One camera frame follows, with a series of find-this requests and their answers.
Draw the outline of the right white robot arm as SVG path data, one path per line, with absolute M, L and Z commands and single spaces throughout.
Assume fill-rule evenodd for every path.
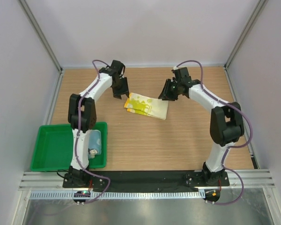
M 216 186 L 224 177 L 224 156 L 229 147 L 235 145 L 244 135 L 243 117 L 239 103 L 229 103 L 209 91 L 200 80 L 193 80 L 186 67 L 172 69 L 174 77 L 167 79 L 159 99 L 178 100 L 179 95 L 199 103 L 210 113 L 210 136 L 212 149 L 201 172 L 201 180 L 206 186 Z

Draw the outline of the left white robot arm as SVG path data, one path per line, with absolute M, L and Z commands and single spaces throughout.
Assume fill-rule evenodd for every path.
M 97 76 L 84 91 L 70 96 L 68 122 L 74 143 L 71 164 L 64 176 L 64 188 L 83 188 L 89 184 L 92 174 L 89 171 L 88 145 L 91 130 L 96 124 L 97 100 L 108 88 L 112 88 L 114 98 L 129 96 L 125 65 L 118 60 L 105 65 L 101 69 L 95 68 Z

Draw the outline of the yellow green patterned towel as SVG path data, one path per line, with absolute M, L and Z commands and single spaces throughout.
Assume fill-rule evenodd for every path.
M 124 104 L 128 112 L 166 120 L 168 101 L 130 93 Z

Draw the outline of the green plastic tray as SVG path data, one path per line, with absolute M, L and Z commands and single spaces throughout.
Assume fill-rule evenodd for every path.
M 104 168 L 107 163 L 106 122 L 97 122 L 93 130 L 101 132 L 102 153 L 89 159 L 91 169 Z M 74 138 L 70 124 L 44 125 L 39 128 L 30 165 L 33 172 L 67 170 L 73 156 Z

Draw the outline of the blue polka dot towel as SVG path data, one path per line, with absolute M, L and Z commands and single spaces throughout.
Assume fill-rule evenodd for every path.
M 101 132 L 92 130 L 89 136 L 88 159 L 93 159 L 102 153 Z

